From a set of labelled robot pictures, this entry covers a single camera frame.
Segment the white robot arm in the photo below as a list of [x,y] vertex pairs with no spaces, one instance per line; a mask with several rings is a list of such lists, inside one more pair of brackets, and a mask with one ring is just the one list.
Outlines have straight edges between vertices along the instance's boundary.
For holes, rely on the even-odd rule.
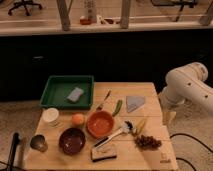
[[163,124],[169,125],[176,116],[174,108],[190,100],[213,115],[213,88],[205,84],[206,66],[193,62],[170,70],[165,77],[166,86],[159,93]]

